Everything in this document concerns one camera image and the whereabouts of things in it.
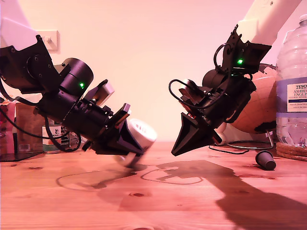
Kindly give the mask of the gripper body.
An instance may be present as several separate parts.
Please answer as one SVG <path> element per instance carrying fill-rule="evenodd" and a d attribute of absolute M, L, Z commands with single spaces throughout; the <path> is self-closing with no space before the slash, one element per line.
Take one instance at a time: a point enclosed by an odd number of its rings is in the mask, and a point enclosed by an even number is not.
<path fill-rule="evenodd" d="M 215 129 L 222 123 L 233 123 L 242 112 L 242 96 L 225 93 L 218 102 L 205 109 L 192 108 L 191 98 L 185 95 L 181 99 L 187 103 L 184 107 L 194 125 L 206 130 L 212 140 L 210 144 L 222 143 L 222 138 Z"/>
<path fill-rule="evenodd" d="M 130 105 L 124 103 L 116 113 L 113 113 L 108 106 L 103 108 L 89 100 L 80 100 L 64 118 L 64 126 L 79 136 L 87 139 L 82 150 L 98 149 L 95 139 L 113 129 L 120 129 L 123 122 L 129 116 Z"/>

